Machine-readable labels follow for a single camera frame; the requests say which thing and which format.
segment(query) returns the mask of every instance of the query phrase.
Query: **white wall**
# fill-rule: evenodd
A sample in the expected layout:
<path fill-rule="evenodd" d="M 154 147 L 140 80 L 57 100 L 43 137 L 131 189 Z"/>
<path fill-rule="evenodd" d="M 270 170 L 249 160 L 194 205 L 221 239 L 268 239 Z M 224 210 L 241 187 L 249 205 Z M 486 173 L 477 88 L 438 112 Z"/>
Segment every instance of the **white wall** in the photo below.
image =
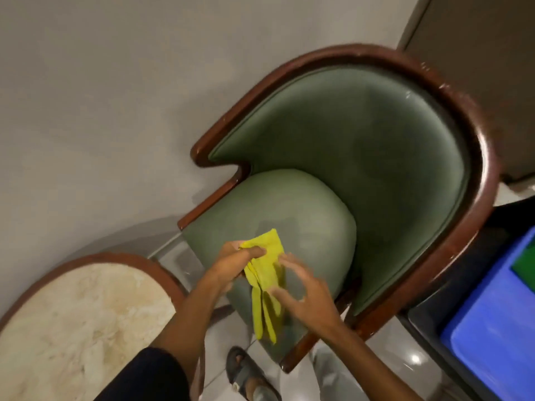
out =
<path fill-rule="evenodd" d="M 146 253 L 233 169 L 197 138 L 271 69 L 395 47 L 417 0 L 0 0 L 0 313 L 67 258 Z"/>

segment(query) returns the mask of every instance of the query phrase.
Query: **chair backrest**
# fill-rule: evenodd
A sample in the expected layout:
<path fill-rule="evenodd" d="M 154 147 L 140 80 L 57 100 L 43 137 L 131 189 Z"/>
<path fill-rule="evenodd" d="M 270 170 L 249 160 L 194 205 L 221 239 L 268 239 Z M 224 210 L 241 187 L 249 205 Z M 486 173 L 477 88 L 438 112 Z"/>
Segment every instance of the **chair backrest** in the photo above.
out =
<path fill-rule="evenodd" d="M 370 304 L 444 231 L 470 175 L 465 137 L 417 84 L 370 65 L 301 75 L 267 96 L 211 150 L 251 174 L 303 170 L 347 205 L 358 228 L 354 312 Z"/>

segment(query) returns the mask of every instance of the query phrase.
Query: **sandal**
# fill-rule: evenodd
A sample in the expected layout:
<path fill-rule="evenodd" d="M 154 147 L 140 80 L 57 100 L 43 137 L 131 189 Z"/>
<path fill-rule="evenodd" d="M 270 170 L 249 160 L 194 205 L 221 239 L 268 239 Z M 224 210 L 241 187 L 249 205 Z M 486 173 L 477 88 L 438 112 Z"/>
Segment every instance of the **sandal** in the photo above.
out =
<path fill-rule="evenodd" d="M 239 363 L 236 361 L 237 356 L 242 357 Z M 265 386 L 271 388 L 277 399 L 282 401 L 279 392 L 275 390 L 275 387 L 265 377 L 264 371 L 258 367 L 258 364 L 241 347 L 233 346 L 228 352 L 226 371 L 228 381 L 232 384 L 232 389 L 239 392 L 243 398 L 247 399 L 247 394 L 245 393 L 245 383 L 247 380 L 252 377 L 262 377 L 265 381 Z"/>

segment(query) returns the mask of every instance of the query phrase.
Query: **blue container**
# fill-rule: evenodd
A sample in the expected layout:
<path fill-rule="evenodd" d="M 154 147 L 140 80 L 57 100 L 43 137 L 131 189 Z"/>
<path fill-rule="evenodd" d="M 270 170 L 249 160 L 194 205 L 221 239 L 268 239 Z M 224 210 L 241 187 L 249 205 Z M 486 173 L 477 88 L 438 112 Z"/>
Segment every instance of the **blue container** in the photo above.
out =
<path fill-rule="evenodd" d="M 487 273 L 440 339 L 503 401 L 535 400 L 535 294 L 511 270 L 535 227 Z"/>

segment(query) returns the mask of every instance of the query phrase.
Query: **yellow cloth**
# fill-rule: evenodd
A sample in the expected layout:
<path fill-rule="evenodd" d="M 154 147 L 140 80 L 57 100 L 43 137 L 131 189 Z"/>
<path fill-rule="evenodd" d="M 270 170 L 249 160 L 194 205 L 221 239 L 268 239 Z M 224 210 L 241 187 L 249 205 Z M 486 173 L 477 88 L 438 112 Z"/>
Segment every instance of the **yellow cloth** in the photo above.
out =
<path fill-rule="evenodd" d="M 277 230 L 272 229 L 250 241 L 243 242 L 241 248 L 260 246 L 266 254 L 253 259 L 245 267 L 245 276 L 251 284 L 252 322 L 258 339 L 264 336 L 264 326 L 272 343 L 277 343 L 277 331 L 282 326 L 282 307 L 266 290 L 274 285 L 284 287 L 284 268 L 278 263 L 284 253 Z"/>

